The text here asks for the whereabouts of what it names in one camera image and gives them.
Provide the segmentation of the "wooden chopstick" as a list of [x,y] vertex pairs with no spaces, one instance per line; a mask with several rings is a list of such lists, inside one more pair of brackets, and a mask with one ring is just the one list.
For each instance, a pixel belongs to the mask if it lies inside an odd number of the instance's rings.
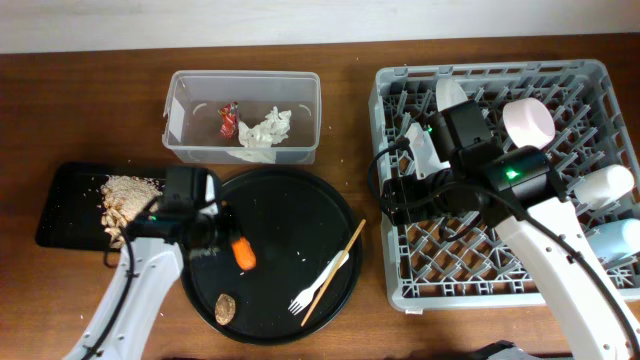
[[342,256],[337,260],[336,265],[334,266],[333,270],[330,272],[329,277],[327,278],[326,282],[315,292],[314,299],[312,300],[311,304],[304,309],[304,310],[307,310],[307,312],[304,315],[304,318],[303,318],[303,320],[302,320],[302,322],[300,324],[301,327],[304,327],[305,324],[308,322],[311,314],[315,310],[315,308],[318,305],[319,301],[322,299],[322,297],[323,297],[324,293],[326,292],[326,289],[328,288],[329,284],[331,283],[331,281],[335,277],[335,274],[338,272],[340,267],[349,258],[350,250],[353,247],[353,245],[355,244],[357,238],[360,236],[360,233],[363,230],[365,224],[366,224],[366,220],[365,219],[363,219],[359,223],[358,227],[356,228],[356,230],[355,230],[354,234],[352,235],[351,239],[349,240],[348,244],[343,249]]

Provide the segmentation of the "white speckled plate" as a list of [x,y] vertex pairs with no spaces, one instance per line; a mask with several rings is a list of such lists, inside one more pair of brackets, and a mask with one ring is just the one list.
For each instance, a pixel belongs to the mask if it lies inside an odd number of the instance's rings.
[[436,105],[439,111],[464,103],[468,97],[463,88],[451,78],[441,78],[436,83]]

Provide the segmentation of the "white cup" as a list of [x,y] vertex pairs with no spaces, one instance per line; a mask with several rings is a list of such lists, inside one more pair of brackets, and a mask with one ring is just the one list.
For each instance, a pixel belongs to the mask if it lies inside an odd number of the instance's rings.
[[629,169],[612,164],[583,177],[574,188],[574,194],[581,204],[598,210],[629,193],[635,179]]

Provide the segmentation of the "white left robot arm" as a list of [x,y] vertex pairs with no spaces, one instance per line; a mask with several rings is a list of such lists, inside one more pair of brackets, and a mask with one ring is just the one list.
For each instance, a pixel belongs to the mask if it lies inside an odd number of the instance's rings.
[[188,263],[230,248],[238,231],[211,170],[170,167],[163,193],[122,228],[113,278],[68,359],[139,359],[159,309]]

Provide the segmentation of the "red snack wrapper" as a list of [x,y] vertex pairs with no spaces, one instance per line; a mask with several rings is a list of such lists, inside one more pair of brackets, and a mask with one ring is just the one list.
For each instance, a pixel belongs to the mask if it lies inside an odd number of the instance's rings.
[[232,139],[238,131],[240,119],[238,107],[239,103],[232,101],[218,110],[222,120],[220,134],[228,140]]

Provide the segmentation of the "orange carrot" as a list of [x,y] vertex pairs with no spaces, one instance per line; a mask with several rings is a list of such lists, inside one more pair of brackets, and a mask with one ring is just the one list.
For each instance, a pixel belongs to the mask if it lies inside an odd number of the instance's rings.
[[243,236],[231,242],[231,248],[237,265],[244,271],[252,270],[257,265],[256,256],[250,242]]

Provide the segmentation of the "white plastic fork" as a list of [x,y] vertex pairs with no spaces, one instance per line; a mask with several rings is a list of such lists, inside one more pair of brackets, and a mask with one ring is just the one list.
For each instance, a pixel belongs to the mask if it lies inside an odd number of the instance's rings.
[[297,315],[302,312],[306,307],[308,307],[312,300],[314,299],[315,292],[326,282],[329,277],[330,272],[333,270],[336,265],[337,260],[342,256],[343,250],[339,251],[334,258],[327,263],[327,266],[324,270],[318,275],[318,277],[313,281],[313,283],[307,288],[303,289],[290,303],[288,307],[288,311]]

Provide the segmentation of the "light blue cup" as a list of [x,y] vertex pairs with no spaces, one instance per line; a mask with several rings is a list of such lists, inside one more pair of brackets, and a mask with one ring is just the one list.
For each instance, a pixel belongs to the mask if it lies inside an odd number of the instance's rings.
[[639,236],[639,220],[625,219],[594,227],[587,240],[599,261],[607,264],[638,253]]

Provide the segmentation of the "brown cookie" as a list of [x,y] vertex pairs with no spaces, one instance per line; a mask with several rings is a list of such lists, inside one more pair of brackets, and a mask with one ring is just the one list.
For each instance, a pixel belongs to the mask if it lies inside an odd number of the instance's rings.
[[228,325],[233,320],[235,313],[235,299],[229,294],[221,294],[218,297],[214,308],[216,322],[221,326]]

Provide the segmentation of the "white napkin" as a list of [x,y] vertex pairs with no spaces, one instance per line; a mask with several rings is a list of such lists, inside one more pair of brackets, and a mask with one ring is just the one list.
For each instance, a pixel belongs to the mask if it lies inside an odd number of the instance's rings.
[[229,155],[250,163],[275,164],[276,153],[271,147],[289,137],[291,110],[280,112],[276,106],[259,124],[249,127],[238,121],[238,140],[244,150],[231,150]]

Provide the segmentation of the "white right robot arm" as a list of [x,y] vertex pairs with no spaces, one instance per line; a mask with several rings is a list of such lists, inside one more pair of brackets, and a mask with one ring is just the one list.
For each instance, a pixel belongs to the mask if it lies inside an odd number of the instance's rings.
[[393,224],[478,212],[523,263],[577,359],[636,359],[639,322],[600,265],[567,189],[543,149],[553,118],[535,98],[505,105],[516,148],[505,151],[473,100],[443,109],[377,153],[407,151],[416,170],[369,189]]

